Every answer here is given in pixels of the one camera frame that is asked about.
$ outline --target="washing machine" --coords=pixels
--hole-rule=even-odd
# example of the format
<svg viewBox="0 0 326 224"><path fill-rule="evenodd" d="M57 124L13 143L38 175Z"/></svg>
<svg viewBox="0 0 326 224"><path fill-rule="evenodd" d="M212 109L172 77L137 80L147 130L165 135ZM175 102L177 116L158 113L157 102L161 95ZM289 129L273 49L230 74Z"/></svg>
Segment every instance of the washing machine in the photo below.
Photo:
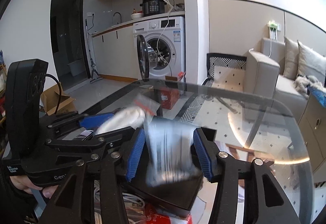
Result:
<svg viewBox="0 0 326 224"><path fill-rule="evenodd" d="M185 72L185 18L174 16L134 23L134 45L142 78L165 79ZM155 51L157 64L148 55Z"/></svg>

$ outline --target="drawer handle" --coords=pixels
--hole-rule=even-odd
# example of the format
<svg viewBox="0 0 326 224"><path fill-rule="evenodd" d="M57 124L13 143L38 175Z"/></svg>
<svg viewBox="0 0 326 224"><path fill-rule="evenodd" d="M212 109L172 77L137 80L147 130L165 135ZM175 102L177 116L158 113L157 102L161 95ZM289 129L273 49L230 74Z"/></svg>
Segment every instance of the drawer handle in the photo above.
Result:
<svg viewBox="0 0 326 224"><path fill-rule="evenodd" d="M319 125L320 125L320 118L319 118L319 119L317 119L317 121L316 121L315 130L317 130L317 129L318 129Z"/></svg>

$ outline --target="doorway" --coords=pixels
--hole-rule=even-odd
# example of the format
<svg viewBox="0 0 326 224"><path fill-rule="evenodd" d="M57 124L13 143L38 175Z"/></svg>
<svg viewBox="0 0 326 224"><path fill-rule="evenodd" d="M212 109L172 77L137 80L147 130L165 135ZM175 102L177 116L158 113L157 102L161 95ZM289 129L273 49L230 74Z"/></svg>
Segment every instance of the doorway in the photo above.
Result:
<svg viewBox="0 0 326 224"><path fill-rule="evenodd" d="M50 32L54 65L63 90L90 78L83 0L51 0Z"/></svg>

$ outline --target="white bowl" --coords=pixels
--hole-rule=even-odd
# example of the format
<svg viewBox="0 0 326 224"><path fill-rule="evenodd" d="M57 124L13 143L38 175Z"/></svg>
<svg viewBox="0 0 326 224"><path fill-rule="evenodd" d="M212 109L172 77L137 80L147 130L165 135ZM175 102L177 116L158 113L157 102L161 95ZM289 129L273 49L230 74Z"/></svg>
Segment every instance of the white bowl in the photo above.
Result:
<svg viewBox="0 0 326 224"><path fill-rule="evenodd" d="M135 20L135 19L141 18L143 16L144 16L143 13L135 13L135 14L131 14L131 19Z"/></svg>

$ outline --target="glass table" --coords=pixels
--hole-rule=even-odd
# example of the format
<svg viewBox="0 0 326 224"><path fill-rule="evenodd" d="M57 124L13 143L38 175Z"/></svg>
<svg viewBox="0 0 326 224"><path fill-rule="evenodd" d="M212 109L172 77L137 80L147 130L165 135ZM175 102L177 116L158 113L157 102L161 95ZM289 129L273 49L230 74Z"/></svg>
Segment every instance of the glass table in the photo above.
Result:
<svg viewBox="0 0 326 224"><path fill-rule="evenodd" d="M215 142L219 149L236 159L251 162L259 157L264 160L293 205L301 224L311 223L313 179L309 156L295 119L282 103L207 86L144 79L125 86L84 113L95 115L134 105L138 94L161 105L169 100L167 94L177 94L173 107L164 109L160 106L158 116L216 130ZM195 201L196 212L191 213L193 223L208 223L216 186L204 179L198 201ZM239 181L236 223L242 223L243 195L244 189Z"/></svg>

